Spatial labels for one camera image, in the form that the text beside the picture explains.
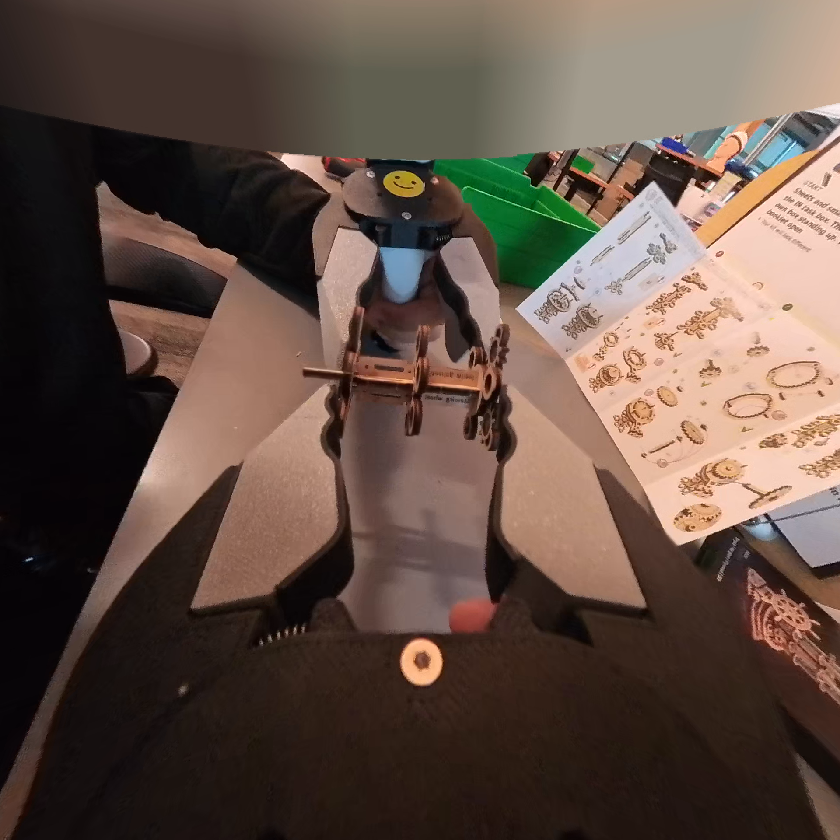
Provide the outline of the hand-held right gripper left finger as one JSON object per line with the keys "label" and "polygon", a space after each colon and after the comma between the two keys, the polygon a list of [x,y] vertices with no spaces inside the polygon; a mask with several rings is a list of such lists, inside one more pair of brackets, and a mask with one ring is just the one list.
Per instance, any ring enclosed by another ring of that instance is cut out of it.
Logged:
{"label": "hand-held right gripper left finger", "polygon": [[310,614],[354,570],[329,385],[243,461],[192,601],[195,613]]}

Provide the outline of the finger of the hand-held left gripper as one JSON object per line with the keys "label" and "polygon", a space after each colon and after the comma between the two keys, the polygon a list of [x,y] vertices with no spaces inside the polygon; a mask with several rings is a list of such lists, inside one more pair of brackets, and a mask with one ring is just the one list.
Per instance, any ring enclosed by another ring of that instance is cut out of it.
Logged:
{"label": "finger of the hand-held left gripper", "polygon": [[323,351],[343,351],[361,289],[372,279],[378,248],[358,229],[340,227],[318,282]]}
{"label": "finger of the hand-held left gripper", "polygon": [[444,312],[444,347],[454,363],[471,349],[489,350],[499,325],[499,291],[472,238],[453,238],[434,259],[434,283]]}

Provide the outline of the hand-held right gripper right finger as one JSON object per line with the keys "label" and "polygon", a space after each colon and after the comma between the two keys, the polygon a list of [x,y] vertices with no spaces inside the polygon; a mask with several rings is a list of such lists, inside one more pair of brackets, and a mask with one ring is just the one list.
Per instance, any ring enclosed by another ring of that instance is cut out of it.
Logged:
{"label": "hand-held right gripper right finger", "polygon": [[500,546],[577,602],[643,611],[592,459],[512,385],[500,398],[500,423],[490,514]]}

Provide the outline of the wooden gear model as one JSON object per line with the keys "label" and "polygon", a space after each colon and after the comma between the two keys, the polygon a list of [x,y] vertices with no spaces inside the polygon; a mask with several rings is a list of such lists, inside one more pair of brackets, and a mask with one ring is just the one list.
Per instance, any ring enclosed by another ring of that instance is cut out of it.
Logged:
{"label": "wooden gear model", "polygon": [[355,396],[364,396],[393,405],[404,405],[404,431],[408,437],[420,434],[424,418],[424,398],[442,396],[461,401],[466,407],[463,435],[478,439],[489,451],[501,445],[500,399],[502,370],[508,359],[510,330],[500,323],[490,347],[470,349],[465,369],[431,364],[428,357],[430,328],[416,331],[415,352],[411,360],[384,360],[361,353],[364,308],[356,307],[350,319],[340,367],[336,370],[304,367],[307,378],[334,382],[337,419],[344,424]]}

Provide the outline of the person's left forearm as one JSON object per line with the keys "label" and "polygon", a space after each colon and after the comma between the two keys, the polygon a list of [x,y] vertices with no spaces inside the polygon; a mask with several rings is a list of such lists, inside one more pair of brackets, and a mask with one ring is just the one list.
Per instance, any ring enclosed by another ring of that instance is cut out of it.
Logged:
{"label": "person's left forearm", "polygon": [[132,209],[299,288],[316,282],[313,226],[329,194],[271,154],[143,136],[100,142],[96,160]]}

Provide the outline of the black model kit box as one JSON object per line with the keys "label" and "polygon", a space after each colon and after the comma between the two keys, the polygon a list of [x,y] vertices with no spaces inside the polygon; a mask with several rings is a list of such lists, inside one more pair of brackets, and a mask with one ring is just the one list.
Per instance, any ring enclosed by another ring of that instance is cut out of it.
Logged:
{"label": "black model kit box", "polygon": [[701,569],[722,588],[784,708],[838,738],[838,622],[733,529],[703,542]]}

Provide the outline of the person's left hand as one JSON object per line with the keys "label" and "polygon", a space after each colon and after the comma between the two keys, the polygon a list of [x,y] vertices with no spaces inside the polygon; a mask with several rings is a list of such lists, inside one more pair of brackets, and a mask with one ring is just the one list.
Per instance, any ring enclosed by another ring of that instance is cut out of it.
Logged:
{"label": "person's left hand", "polygon": [[427,261],[422,269],[415,297],[404,303],[386,299],[385,279],[379,279],[369,305],[365,309],[365,322],[384,338],[394,340],[407,335],[414,338],[418,328],[442,328],[446,321],[446,307],[440,297],[434,278],[434,261]]}

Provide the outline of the green plastic bin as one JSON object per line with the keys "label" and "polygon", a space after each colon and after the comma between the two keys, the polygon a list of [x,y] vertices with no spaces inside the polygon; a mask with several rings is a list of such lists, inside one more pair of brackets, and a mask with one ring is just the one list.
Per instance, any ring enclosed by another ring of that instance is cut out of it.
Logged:
{"label": "green plastic bin", "polygon": [[601,229],[546,186],[467,185],[462,194],[490,231],[507,284],[538,288]]}
{"label": "green plastic bin", "polygon": [[488,159],[437,159],[434,173],[451,181],[460,190],[473,189],[510,203],[532,198],[529,178]]}

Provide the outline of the paper instruction sheet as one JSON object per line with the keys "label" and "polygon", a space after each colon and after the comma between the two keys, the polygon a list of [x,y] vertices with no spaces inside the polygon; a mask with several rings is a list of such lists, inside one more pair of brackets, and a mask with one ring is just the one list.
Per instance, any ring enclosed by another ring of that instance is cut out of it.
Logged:
{"label": "paper instruction sheet", "polygon": [[838,348],[647,185],[518,307],[665,532],[702,538],[838,486]]}

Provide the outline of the white printed task card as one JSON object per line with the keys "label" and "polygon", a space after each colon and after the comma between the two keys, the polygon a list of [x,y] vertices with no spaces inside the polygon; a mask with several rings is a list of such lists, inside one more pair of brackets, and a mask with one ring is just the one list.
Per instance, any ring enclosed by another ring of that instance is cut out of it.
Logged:
{"label": "white printed task card", "polygon": [[783,310],[838,341],[839,139],[770,168],[696,236]]}

